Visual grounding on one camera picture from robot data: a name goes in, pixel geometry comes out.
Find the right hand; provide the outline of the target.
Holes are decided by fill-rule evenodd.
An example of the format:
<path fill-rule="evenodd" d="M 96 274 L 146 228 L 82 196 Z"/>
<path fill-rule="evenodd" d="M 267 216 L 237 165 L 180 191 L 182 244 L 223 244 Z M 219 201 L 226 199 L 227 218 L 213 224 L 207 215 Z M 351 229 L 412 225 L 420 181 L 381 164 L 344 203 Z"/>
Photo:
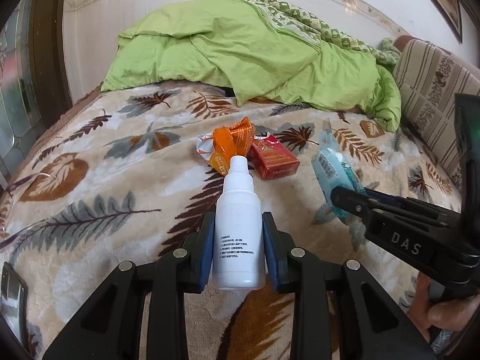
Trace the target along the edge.
<path fill-rule="evenodd" d="M 429 296 L 430 286 L 431 278 L 420 272 L 416 281 L 415 295 L 408 311 L 408 317 L 427 342 L 431 339 L 429 328 L 436 327 L 459 332 L 466 327 L 479 308 L 478 294 L 463 300 L 456 299 L 433 305 Z"/>

